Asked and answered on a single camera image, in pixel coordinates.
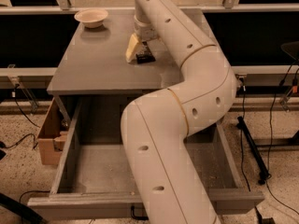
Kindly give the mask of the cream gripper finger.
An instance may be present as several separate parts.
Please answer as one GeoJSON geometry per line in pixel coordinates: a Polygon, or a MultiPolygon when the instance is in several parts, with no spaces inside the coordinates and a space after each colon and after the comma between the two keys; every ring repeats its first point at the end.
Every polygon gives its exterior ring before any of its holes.
{"type": "Polygon", "coordinates": [[[135,58],[135,55],[141,50],[141,48],[142,42],[140,37],[136,33],[133,33],[129,39],[128,47],[125,52],[126,62],[130,63],[135,58]]]}

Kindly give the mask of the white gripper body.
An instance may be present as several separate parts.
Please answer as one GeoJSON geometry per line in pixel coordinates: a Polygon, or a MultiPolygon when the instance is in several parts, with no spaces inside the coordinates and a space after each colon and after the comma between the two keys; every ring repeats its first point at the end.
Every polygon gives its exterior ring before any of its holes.
{"type": "Polygon", "coordinates": [[[157,31],[147,16],[134,16],[135,33],[142,41],[150,41],[158,38],[157,31]]]}

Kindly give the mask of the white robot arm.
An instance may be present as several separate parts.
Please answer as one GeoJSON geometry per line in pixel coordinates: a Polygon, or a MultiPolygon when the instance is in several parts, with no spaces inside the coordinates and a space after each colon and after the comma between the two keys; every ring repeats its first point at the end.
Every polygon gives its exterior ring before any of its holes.
{"type": "Polygon", "coordinates": [[[132,101],[125,153],[150,224],[221,224],[184,145],[231,108],[237,81],[221,49],[171,0],[135,0],[174,58],[179,84],[132,101]]]}

